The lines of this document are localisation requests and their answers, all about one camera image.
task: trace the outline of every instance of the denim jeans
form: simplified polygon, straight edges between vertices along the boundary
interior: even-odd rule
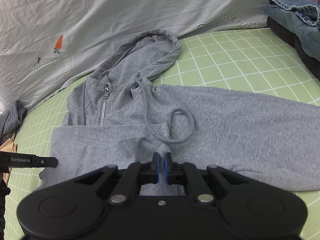
[[[295,33],[305,53],[320,61],[319,5],[306,0],[268,0],[263,11],[284,28]]]
[[[271,7],[292,11],[310,26],[320,26],[320,5],[306,0],[267,0]]]

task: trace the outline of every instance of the gray fabric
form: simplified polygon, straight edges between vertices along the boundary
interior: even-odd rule
[[[17,133],[22,120],[27,114],[27,109],[21,107],[18,101],[12,104],[10,114],[7,116],[3,129],[1,129],[0,145],[4,144],[6,140],[10,139],[14,133]]]
[[[85,88],[75,88],[63,125],[52,135],[51,154],[59,165],[40,173],[42,186],[170,151],[174,161],[198,168],[216,164],[287,190],[320,189],[317,106],[212,87],[154,87],[151,80],[179,53],[179,41],[165,30],[142,33],[100,65]],[[110,94],[100,126],[106,84]],[[141,193],[179,191],[162,182]]]

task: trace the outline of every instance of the circular cap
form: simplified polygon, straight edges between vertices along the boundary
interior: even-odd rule
[[[159,200],[158,201],[158,205],[159,206],[164,206],[166,204],[166,201],[164,201],[164,200]]]
[[[200,194],[198,200],[202,203],[209,203],[214,200],[214,197],[210,194]]]
[[[66,182],[28,195],[17,208],[17,218],[26,235],[64,240],[89,230],[102,212],[103,205],[95,190]]]
[[[127,200],[124,195],[116,194],[110,197],[112,203],[122,203]]]
[[[248,184],[227,195],[220,212],[242,237],[260,240],[285,239],[301,230],[307,218],[305,204],[294,194],[271,186],[250,189]]]
[[[64,217],[71,214],[77,207],[76,202],[65,196],[47,198],[39,205],[39,209],[48,217]]]
[[[253,214],[265,218],[279,216],[285,210],[285,205],[280,199],[269,196],[252,198],[247,205]]]

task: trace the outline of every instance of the carrot print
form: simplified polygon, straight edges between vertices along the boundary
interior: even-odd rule
[[[54,48],[53,48],[54,49],[53,53],[57,53],[58,52],[58,54],[60,54],[59,49],[62,48],[62,39],[63,39],[63,36],[61,35],[60,38],[58,39],[57,43],[56,43],[56,46],[54,46]]]

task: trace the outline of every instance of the green checkered bedsheet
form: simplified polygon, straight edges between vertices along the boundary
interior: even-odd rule
[[[177,62],[154,80],[154,85],[244,90],[320,106],[320,82],[295,50],[268,28],[213,32],[180,42],[182,52]],[[19,153],[49,156],[52,130],[61,125],[67,112],[66,99],[84,80],[85,77],[80,78],[27,115],[15,140]],[[9,180],[12,192],[6,198],[6,240],[23,235],[16,209],[40,185],[40,171],[40,168],[12,169]],[[296,194],[308,205],[309,212],[302,237],[320,240],[320,191]]]

